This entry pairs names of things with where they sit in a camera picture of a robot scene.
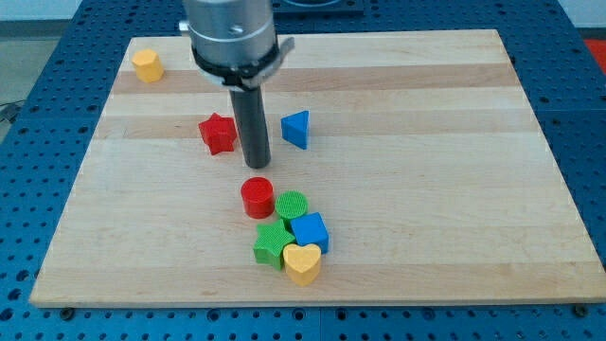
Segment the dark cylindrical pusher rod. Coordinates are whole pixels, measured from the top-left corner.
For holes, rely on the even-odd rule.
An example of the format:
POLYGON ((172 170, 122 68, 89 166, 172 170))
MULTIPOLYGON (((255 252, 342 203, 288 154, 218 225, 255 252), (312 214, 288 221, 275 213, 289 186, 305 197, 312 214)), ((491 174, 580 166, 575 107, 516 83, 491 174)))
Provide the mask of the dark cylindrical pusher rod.
POLYGON ((244 161, 249 168, 265 168, 271 161, 271 151, 261 89, 230 91, 229 94, 244 161))

